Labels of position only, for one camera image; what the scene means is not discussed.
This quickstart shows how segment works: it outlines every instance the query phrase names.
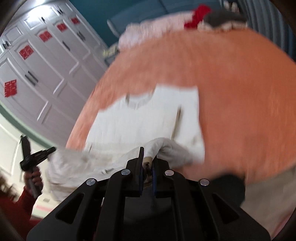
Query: metal bolt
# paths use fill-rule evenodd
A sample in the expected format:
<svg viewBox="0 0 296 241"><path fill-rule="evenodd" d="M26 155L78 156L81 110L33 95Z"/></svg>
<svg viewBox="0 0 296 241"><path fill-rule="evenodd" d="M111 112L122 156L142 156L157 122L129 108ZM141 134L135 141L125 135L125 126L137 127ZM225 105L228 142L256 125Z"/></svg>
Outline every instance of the metal bolt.
<svg viewBox="0 0 296 241"><path fill-rule="evenodd" d="M93 179L93 178L90 178L90 179L88 179L88 180L86 181L86 184L89 185L89 186L92 186L92 185L95 184L95 183L96 183L96 180Z"/></svg>
<svg viewBox="0 0 296 241"><path fill-rule="evenodd" d="M127 176L127 175L129 175L130 173L131 173L131 171L130 171L129 169L123 169L123 170L121 171L121 174L124 175L124 176Z"/></svg>
<svg viewBox="0 0 296 241"><path fill-rule="evenodd" d="M165 175L166 176L172 176L172 175L174 175L174 171L172 171L172 170L166 170L165 171Z"/></svg>
<svg viewBox="0 0 296 241"><path fill-rule="evenodd" d="M210 184L210 181L208 179L201 179L200 184L202 186L208 186Z"/></svg>

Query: red sticker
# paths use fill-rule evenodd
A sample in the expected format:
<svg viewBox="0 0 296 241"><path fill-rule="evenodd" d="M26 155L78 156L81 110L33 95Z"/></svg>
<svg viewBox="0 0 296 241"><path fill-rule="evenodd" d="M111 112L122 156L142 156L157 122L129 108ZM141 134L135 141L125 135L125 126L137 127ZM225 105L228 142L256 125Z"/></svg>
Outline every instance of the red sticker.
<svg viewBox="0 0 296 241"><path fill-rule="evenodd" d="M30 47L30 45L25 46L21 51L20 55L23 57L23 59L28 58L32 53L34 53L33 49Z"/></svg>
<svg viewBox="0 0 296 241"><path fill-rule="evenodd" d="M61 24L57 25L57 28L58 28L61 32L63 32L63 31L65 31L65 30L67 29L67 26L66 26L66 24L64 24L64 23L61 23Z"/></svg>
<svg viewBox="0 0 296 241"><path fill-rule="evenodd" d="M42 40L43 42L46 42L47 40L49 40L49 39L52 38L52 35L50 34L50 32L45 31L43 34L40 34L40 35L39 35L39 38L41 38L41 40Z"/></svg>
<svg viewBox="0 0 296 241"><path fill-rule="evenodd" d="M17 80L12 80L4 83L5 97L17 94Z"/></svg>
<svg viewBox="0 0 296 241"><path fill-rule="evenodd" d="M78 18L71 18L71 21L72 21L72 23L74 23L74 24L79 24L79 23L80 23L80 21L79 21Z"/></svg>

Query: triangular cutout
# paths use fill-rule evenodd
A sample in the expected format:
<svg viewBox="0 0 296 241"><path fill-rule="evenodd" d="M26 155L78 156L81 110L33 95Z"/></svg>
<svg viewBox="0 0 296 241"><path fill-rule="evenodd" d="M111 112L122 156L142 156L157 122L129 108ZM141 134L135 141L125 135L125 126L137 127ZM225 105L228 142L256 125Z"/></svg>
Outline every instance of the triangular cutout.
<svg viewBox="0 0 296 241"><path fill-rule="evenodd" d="M213 194L213 199L224 224L231 223L239 218L239 215L220 196Z"/></svg>
<svg viewBox="0 0 296 241"><path fill-rule="evenodd" d="M72 224L78 208L82 202L84 194L80 193L75 198L73 198L67 206L65 206L58 214L57 219L62 220L66 223Z"/></svg>

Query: hand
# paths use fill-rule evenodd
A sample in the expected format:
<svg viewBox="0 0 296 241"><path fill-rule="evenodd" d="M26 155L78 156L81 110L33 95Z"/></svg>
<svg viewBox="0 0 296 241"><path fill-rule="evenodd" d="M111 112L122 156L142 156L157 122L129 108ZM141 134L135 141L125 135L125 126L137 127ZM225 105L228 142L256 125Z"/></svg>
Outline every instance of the hand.
<svg viewBox="0 0 296 241"><path fill-rule="evenodd" d="M25 189L33 196L32 190L30 190L29 180L33 177L33 183L35 186L39 187L40 190L43 189L43 182L41 178L41 172L38 167L33 168L33 173L30 171L25 172L24 180L25 180Z"/></svg>

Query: orange bedsheet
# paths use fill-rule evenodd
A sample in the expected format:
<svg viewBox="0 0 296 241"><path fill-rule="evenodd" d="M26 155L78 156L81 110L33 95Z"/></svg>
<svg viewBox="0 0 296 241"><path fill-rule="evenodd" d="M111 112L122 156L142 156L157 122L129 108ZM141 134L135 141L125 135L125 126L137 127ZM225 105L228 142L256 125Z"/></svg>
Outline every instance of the orange bedsheet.
<svg viewBox="0 0 296 241"><path fill-rule="evenodd" d="M100 109L157 83L198 86L205 163L186 178L222 172L264 180L296 164L296 65L252 30L171 33L121 53L84 106L67 143L83 149Z"/></svg>

